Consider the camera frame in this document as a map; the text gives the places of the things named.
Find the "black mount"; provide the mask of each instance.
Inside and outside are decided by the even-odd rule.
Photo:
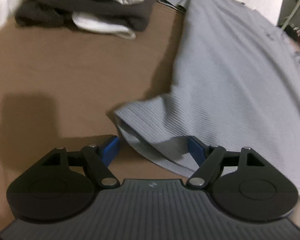
[[[85,146],[80,152],[53,149],[8,187],[13,215],[26,221],[51,222],[81,212],[100,190],[120,185],[107,168],[118,152],[117,136],[100,147]],[[71,171],[70,166],[82,167],[85,176]]]
[[[227,152],[190,136],[188,149],[200,167],[186,185],[210,192],[216,205],[232,216],[256,222],[276,220],[289,214],[298,201],[296,187],[250,147]],[[227,166],[238,169],[220,177]]]
[[[230,216],[251,222],[277,220],[289,214],[298,201],[295,186],[249,147],[228,152],[190,136],[188,150],[200,167],[186,187],[204,190]],[[117,136],[100,147],[85,146],[80,152],[53,149],[10,184],[7,200],[14,216],[51,223],[83,211],[101,190],[120,186],[107,168],[118,152]],[[83,167],[85,176],[69,166]],[[221,176],[226,166],[238,169]]]

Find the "gray ribbed plate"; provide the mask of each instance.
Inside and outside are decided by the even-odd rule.
[[[207,194],[180,180],[126,179],[103,190],[84,212],[54,224],[16,220],[4,240],[299,240],[288,219],[266,224],[236,220],[219,211]]]

